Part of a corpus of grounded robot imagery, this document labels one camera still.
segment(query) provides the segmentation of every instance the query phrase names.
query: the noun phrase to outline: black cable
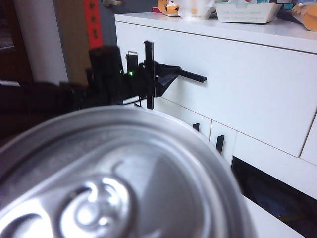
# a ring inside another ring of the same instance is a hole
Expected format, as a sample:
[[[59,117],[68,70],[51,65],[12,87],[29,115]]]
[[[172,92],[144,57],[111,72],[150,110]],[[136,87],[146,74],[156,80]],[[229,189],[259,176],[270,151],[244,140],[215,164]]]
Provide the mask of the black cable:
[[[129,104],[132,104],[132,103],[137,103],[139,102],[140,100],[136,100],[136,101],[133,101],[133,102],[130,102],[130,103],[124,103],[123,105],[129,105]]]
[[[123,105],[129,105],[129,104],[132,104],[132,103],[137,103],[137,102],[139,102],[139,103],[140,103],[140,107],[141,107],[141,106],[142,106],[142,105],[141,105],[141,100],[146,99],[146,98],[147,98],[147,97],[141,98],[141,97],[139,96],[139,99],[138,99],[138,100],[133,101],[133,102],[130,102],[130,103],[124,103]]]

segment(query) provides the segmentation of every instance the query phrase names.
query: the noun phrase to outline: red banner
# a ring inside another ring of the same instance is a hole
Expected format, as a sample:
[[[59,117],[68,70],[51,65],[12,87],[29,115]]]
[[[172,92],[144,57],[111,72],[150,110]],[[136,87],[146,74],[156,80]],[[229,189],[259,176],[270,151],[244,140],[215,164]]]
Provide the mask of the red banner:
[[[84,0],[90,49],[103,45],[98,0]]]

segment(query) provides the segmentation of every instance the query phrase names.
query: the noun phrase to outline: plastic bag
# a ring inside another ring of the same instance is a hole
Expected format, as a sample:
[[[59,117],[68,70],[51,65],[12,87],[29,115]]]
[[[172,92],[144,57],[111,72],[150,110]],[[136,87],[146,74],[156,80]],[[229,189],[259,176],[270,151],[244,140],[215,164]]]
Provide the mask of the plastic bag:
[[[178,15],[182,18],[208,19],[215,10],[215,0],[177,0]]]

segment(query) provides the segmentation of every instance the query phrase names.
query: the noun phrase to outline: white countertop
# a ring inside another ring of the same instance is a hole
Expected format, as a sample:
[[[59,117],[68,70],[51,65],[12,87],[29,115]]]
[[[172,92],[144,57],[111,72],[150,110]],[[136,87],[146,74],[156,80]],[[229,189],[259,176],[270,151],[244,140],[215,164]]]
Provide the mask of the white countertop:
[[[281,19],[264,25],[242,24],[219,22],[217,19],[186,20],[145,12],[115,15],[115,21],[317,54],[317,32]]]

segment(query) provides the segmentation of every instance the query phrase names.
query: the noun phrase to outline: door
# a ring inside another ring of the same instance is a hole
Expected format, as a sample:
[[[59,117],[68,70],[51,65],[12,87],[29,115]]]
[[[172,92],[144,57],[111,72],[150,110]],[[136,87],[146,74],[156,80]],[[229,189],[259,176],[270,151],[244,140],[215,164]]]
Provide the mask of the door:
[[[153,6],[158,5],[157,0],[121,0],[122,5],[109,5],[105,7],[104,1],[118,4],[118,1],[114,0],[98,0],[104,45],[117,45],[114,22],[115,14],[149,12],[152,11]]]

